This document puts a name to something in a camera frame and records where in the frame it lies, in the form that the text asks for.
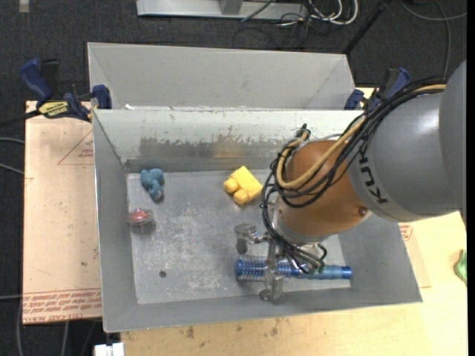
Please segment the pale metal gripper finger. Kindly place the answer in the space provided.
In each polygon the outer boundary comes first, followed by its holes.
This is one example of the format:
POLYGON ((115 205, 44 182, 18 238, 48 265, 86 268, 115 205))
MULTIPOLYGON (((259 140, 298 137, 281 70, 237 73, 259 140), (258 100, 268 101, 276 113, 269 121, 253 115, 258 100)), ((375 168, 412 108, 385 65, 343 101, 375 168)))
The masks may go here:
POLYGON ((277 303, 283 294, 285 277, 277 272, 264 273, 265 288, 259 293, 263 302, 277 303))
POLYGON ((255 225, 241 223, 234 227, 236 233, 236 250, 239 254, 245 254, 248 251, 248 245, 264 243, 268 240, 265 234, 261 234, 255 225))

